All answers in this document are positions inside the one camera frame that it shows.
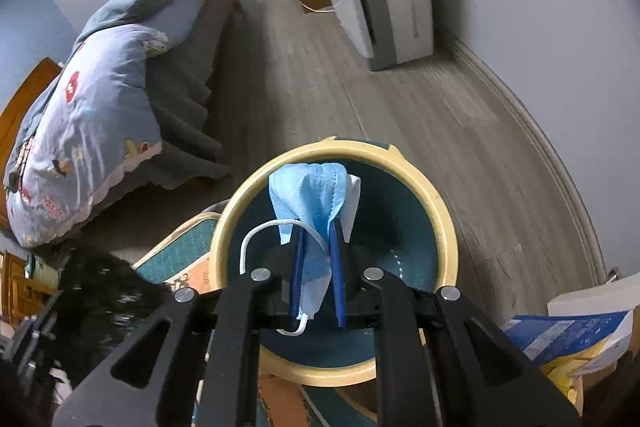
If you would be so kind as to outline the black plastic bag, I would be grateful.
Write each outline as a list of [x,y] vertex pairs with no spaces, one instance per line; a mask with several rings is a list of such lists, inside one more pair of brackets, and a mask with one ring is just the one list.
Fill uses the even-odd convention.
[[53,352],[73,388],[171,295],[127,261],[85,248],[70,252],[58,289]]

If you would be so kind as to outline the blue face mask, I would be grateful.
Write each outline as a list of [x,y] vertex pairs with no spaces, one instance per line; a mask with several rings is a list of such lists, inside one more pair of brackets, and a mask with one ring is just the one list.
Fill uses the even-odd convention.
[[294,225],[306,232],[306,248],[300,310],[296,329],[281,329],[282,336],[303,335],[332,283],[329,227],[340,220],[341,239],[350,241],[358,210],[361,180],[338,162],[286,164],[269,176],[269,196],[276,217],[251,229],[240,248],[239,271],[246,272],[248,245],[269,228],[279,232],[280,244],[291,242]]

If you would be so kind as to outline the bed with blue duvet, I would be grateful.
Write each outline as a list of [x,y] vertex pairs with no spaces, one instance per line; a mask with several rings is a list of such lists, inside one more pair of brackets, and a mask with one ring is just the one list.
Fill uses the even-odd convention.
[[208,80],[236,0],[110,0],[20,120],[2,225],[18,245],[62,241],[146,184],[229,169],[205,130]]

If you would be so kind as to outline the teal yellow-rimmed trash bin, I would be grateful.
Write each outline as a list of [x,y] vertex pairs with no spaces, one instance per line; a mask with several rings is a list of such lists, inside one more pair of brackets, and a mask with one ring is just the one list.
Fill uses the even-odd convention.
[[[294,162],[325,161],[340,162],[361,180],[352,243],[366,248],[374,265],[422,291],[456,285],[456,231],[434,185],[393,145],[331,136],[271,159],[235,191],[209,248],[213,288],[238,277],[242,239],[276,215],[268,194],[270,173]],[[376,375],[373,333],[370,329],[340,332],[333,322],[320,320],[311,321],[297,338],[265,331],[259,368],[306,386],[362,384]]]

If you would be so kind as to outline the wooden stool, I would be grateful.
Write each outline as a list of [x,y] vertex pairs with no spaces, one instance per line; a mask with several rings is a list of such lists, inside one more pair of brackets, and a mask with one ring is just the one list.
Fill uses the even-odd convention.
[[25,317],[37,315],[56,289],[25,277],[26,263],[6,251],[1,254],[1,318],[14,329]]

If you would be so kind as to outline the patterned teal orange rug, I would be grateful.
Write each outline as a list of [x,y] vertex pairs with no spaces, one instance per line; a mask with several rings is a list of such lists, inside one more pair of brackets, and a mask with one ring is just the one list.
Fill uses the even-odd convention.
[[[145,280],[209,291],[209,247],[220,218],[215,205],[183,222],[132,267]],[[341,390],[306,388],[273,375],[258,378],[258,426],[374,426],[375,413]]]

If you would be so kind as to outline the colourful cardboard box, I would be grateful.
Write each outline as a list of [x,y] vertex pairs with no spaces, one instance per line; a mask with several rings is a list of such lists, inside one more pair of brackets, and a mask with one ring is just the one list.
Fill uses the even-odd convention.
[[583,412],[585,391],[639,353],[639,275],[559,295],[547,310],[512,317],[502,330]]

